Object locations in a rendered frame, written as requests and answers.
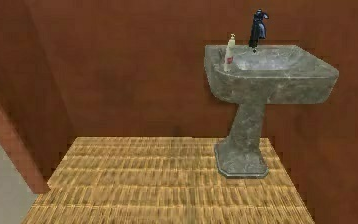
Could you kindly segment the white soap dispenser bottle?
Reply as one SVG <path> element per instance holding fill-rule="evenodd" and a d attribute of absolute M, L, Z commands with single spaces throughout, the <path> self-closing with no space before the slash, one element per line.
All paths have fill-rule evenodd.
<path fill-rule="evenodd" d="M 224 71 L 229 72 L 231 70 L 231 65 L 233 62 L 233 52 L 232 49 L 235 46 L 235 35 L 231 34 L 230 39 L 226 46 L 225 58 L 224 58 Z"/>

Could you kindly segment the dark blue faucet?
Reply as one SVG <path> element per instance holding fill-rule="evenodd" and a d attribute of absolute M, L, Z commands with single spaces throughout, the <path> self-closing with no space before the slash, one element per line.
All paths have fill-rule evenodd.
<path fill-rule="evenodd" d="M 249 39 L 249 46 L 251 48 L 256 48 L 259 40 L 266 38 L 266 27 L 263 23 L 263 20 L 268 18 L 268 14 L 263 12 L 261 9 L 258 9 L 253 15 L 251 34 Z"/>

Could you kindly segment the grey marble pedestal sink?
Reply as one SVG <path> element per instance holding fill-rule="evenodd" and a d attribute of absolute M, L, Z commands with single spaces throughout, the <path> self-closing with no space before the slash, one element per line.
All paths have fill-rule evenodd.
<path fill-rule="evenodd" d="M 204 69 L 211 93 L 238 106 L 226 138 L 214 147 L 218 171 L 227 178 L 264 178 L 268 166 L 259 149 L 268 104 L 320 104 L 339 70 L 297 45 L 233 47 L 224 71 L 226 45 L 207 45 Z"/>

